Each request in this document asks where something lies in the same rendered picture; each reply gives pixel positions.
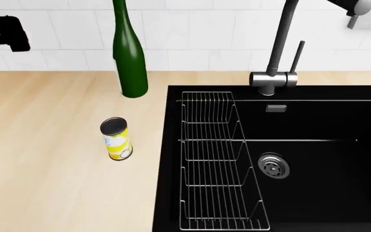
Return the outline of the yellow labelled tin can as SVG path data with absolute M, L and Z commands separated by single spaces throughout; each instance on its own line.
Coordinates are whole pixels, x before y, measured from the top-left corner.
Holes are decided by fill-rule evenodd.
M 100 125 L 109 157 L 112 160 L 122 161 L 131 156 L 133 147 L 128 135 L 127 121 L 121 117 L 106 119 Z

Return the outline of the round metal sink drain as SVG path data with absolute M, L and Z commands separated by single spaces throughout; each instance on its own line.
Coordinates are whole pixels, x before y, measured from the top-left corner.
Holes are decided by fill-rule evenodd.
M 289 164 L 277 153 L 261 154 L 258 158 L 258 167 L 262 173 L 272 179 L 285 179 L 290 175 Z

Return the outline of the black kitchen sink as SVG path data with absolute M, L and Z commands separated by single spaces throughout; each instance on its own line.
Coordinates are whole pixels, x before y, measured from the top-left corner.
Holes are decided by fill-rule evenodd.
M 297 86 L 263 96 L 250 86 L 169 86 L 152 232 L 179 228 L 183 92 L 231 92 L 268 216 L 267 232 L 371 232 L 371 86 Z M 267 113 L 268 105 L 286 105 Z M 272 179 L 266 152 L 289 164 Z

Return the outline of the grey metal kitchen faucet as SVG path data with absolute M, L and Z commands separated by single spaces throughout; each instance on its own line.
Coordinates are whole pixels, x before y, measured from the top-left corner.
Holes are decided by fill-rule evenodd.
M 266 71 L 251 72 L 249 75 L 249 86 L 257 88 L 258 92 L 264 96 L 274 95 L 276 88 L 292 88 L 297 85 L 296 67 L 305 46 L 305 41 L 299 43 L 290 71 L 279 72 L 278 67 L 298 2 L 299 0 L 285 1 Z

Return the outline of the green glass wine bottle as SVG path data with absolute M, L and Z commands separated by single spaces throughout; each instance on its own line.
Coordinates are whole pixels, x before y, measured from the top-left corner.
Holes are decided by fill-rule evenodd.
M 126 0 L 112 2 L 115 16 L 112 54 L 121 93 L 127 98 L 139 98 L 148 91 L 144 51 L 130 23 Z

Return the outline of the metal sink overflow plate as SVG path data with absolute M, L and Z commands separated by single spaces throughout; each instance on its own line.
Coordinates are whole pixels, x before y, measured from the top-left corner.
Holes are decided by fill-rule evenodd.
M 268 105 L 265 109 L 267 113 L 284 113 L 287 110 L 286 105 Z

